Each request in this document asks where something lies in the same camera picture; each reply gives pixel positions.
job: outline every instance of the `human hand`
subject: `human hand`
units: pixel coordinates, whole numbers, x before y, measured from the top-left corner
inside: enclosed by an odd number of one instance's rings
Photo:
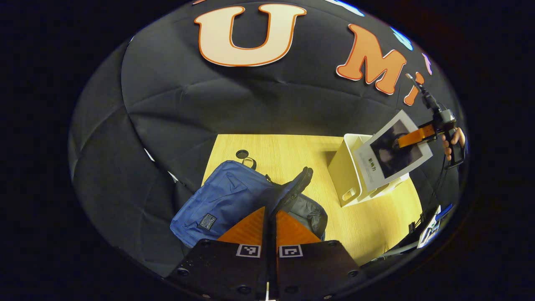
[[[460,127],[455,128],[455,134],[453,134],[452,137],[452,144],[457,144],[457,142],[461,144],[461,147],[464,147],[464,143],[466,142],[463,130],[461,130]],[[446,141],[446,135],[444,134],[442,135],[442,146],[444,147],[444,154],[446,154],[446,159],[450,161],[452,159],[452,149],[449,147],[449,142]]]

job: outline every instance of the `wooden table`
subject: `wooden table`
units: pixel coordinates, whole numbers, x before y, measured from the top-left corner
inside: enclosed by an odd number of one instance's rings
[[[256,170],[268,174],[275,183],[287,183],[303,167],[312,168],[312,181],[303,194],[327,212],[325,239],[339,240],[357,264],[363,265],[399,243],[409,233],[409,224],[418,220],[422,207],[408,179],[387,195],[341,208],[327,165],[342,141],[343,137],[327,136],[220,134],[203,184],[222,162],[241,162],[236,158],[240,149],[247,150],[258,164]]]

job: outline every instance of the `blue bag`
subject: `blue bag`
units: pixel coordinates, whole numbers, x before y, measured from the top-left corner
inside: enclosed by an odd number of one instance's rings
[[[288,212],[324,240],[327,213],[301,192],[310,183],[312,169],[304,168],[293,181],[279,185],[236,161],[225,161],[184,204],[171,221],[171,231],[187,246],[200,239],[218,239],[243,218],[266,207],[273,215]]]

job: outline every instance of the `black tent wall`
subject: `black tent wall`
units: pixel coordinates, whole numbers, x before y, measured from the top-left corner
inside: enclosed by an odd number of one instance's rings
[[[235,20],[233,42],[255,47],[266,36],[268,17],[258,11],[264,3],[271,2],[206,1],[171,12],[118,47],[80,96],[69,138],[80,202],[111,245],[160,276],[187,252],[170,220],[200,187],[217,134],[373,134],[400,109],[416,124],[431,119],[419,98],[411,107],[403,103],[412,87],[403,76],[389,96],[364,80],[336,75],[353,44],[348,24],[376,35],[383,55],[401,52],[407,59],[402,73],[422,73],[426,87],[464,125],[456,95],[432,57],[430,76],[418,45],[409,51],[378,19],[326,1],[292,1],[307,15],[298,17],[291,48],[275,63],[224,67],[201,56],[195,17],[241,5],[246,10]],[[429,204],[442,164],[442,146],[430,146],[434,156],[410,175],[423,208],[444,207],[457,202],[457,173],[448,172],[438,200]]]

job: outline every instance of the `black handle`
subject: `black handle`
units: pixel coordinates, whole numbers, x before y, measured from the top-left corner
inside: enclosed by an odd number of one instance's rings
[[[457,141],[456,144],[452,144],[453,135],[455,134],[455,129],[450,129],[444,132],[446,140],[448,141],[448,147],[452,149],[452,159],[449,162],[449,165],[445,167],[446,170],[459,166],[464,162],[464,152],[461,148],[461,142]]]

